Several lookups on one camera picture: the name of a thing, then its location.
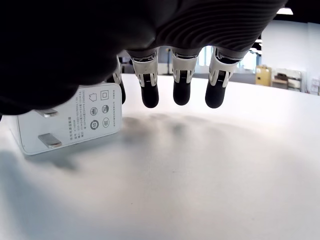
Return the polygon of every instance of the white box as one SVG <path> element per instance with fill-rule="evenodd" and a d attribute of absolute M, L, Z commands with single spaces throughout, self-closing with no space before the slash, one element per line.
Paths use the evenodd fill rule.
<path fill-rule="evenodd" d="M 33 110 L 5 116 L 25 154 L 39 154 L 118 132 L 122 126 L 121 88 L 115 83 L 81 86 L 69 101 L 54 110 L 57 113 L 48 114 L 52 109 L 47 114 Z"/>

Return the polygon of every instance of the white tabletop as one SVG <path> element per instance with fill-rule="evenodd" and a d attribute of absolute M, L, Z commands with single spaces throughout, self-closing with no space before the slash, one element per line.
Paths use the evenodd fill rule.
<path fill-rule="evenodd" d="M 223 105 L 173 78 L 144 107 L 124 74 L 123 128 L 24 156 L 0 124 L 2 240 L 318 240 L 320 98 L 230 82 Z"/>

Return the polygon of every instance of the white wall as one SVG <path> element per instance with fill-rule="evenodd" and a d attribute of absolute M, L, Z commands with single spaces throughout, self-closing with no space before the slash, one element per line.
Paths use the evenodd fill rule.
<path fill-rule="evenodd" d="M 301 71 L 302 90 L 320 76 L 320 24 L 272 21 L 262 32 L 261 63 Z"/>
<path fill-rule="evenodd" d="M 320 24 L 308 23 L 308 89 L 311 89 L 312 79 L 320 77 Z"/>
<path fill-rule="evenodd" d="M 307 70 L 308 24 L 274 20 L 262 32 L 262 64 L 279 69 Z"/>

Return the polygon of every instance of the printed icon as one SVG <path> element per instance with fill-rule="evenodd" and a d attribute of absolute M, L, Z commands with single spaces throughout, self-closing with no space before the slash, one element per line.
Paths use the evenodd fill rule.
<path fill-rule="evenodd" d="M 109 90 L 101 91 L 101 100 L 109 99 Z"/>
<path fill-rule="evenodd" d="M 103 119 L 102 124 L 105 128 L 109 127 L 109 124 L 110 124 L 109 118 L 106 117 L 105 119 Z"/>
<path fill-rule="evenodd" d="M 91 108 L 90 113 L 92 116 L 95 116 L 98 113 L 98 109 L 96 107 L 93 107 L 93 108 Z"/>
<path fill-rule="evenodd" d="M 93 120 L 91 123 L 90 123 L 90 128 L 92 130 L 96 130 L 97 128 L 99 127 L 99 122 L 97 120 Z"/>
<path fill-rule="evenodd" d="M 96 93 L 92 93 L 91 95 L 89 95 L 89 99 L 90 99 L 92 102 L 97 101 L 97 94 L 96 94 Z"/>
<path fill-rule="evenodd" d="M 109 106 L 108 106 L 108 105 L 103 105 L 103 107 L 102 107 L 102 112 L 103 112 L 104 114 L 106 114 L 108 111 L 109 111 Z"/>

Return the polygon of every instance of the yellow cabinet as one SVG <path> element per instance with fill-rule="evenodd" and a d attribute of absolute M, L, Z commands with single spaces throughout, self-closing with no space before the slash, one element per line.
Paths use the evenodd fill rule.
<path fill-rule="evenodd" d="M 255 69 L 255 84 L 263 86 L 271 86 L 271 67 L 256 66 Z"/>

